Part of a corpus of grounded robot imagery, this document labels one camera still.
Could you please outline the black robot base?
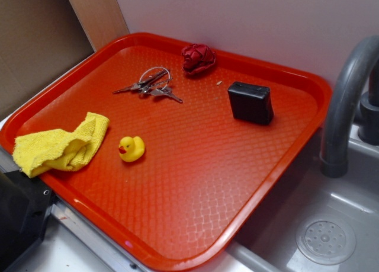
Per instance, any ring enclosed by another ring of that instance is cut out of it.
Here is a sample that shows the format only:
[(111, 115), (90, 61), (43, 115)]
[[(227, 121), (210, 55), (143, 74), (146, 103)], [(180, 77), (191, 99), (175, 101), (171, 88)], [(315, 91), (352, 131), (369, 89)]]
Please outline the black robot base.
[(44, 240), (54, 200), (39, 178), (1, 173), (1, 271), (10, 271)]

